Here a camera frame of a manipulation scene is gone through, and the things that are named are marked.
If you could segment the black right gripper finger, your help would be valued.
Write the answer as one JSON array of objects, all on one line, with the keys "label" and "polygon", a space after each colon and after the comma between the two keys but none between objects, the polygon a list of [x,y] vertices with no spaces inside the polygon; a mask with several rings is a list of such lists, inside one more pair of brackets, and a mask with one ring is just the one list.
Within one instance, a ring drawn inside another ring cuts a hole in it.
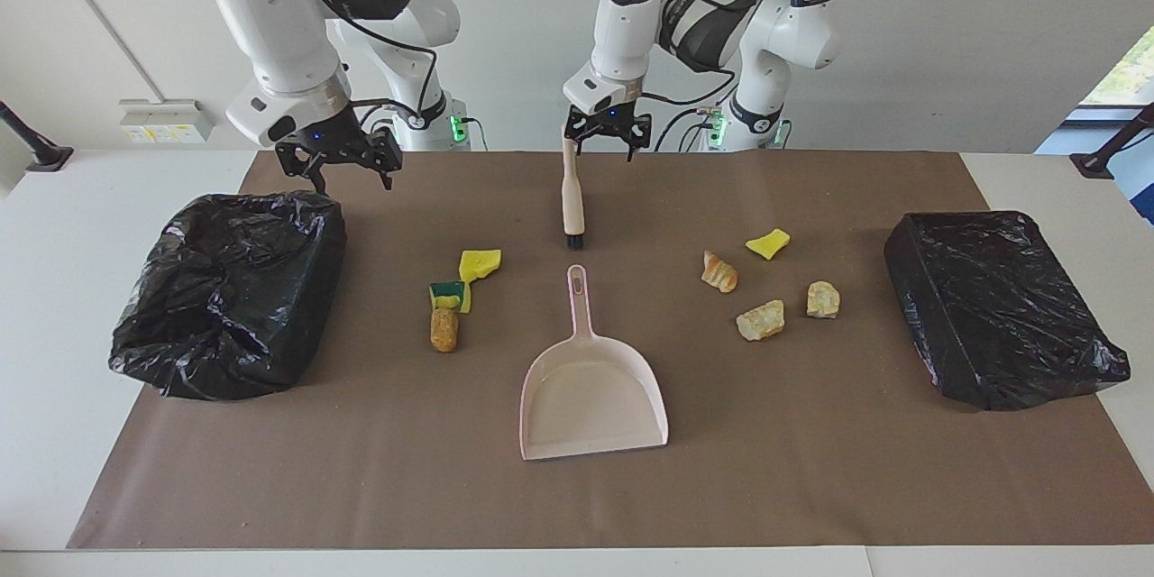
[{"label": "black right gripper finger", "polygon": [[403,150],[389,128],[364,134],[367,152],[364,153],[364,167],[375,171],[384,190],[392,190],[392,174],[403,168]]},{"label": "black right gripper finger", "polygon": [[329,162],[329,153],[313,151],[297,142],[277,142],[277,158],[286,177],[308,179],[314,192],[328,195],[322,168]]}]

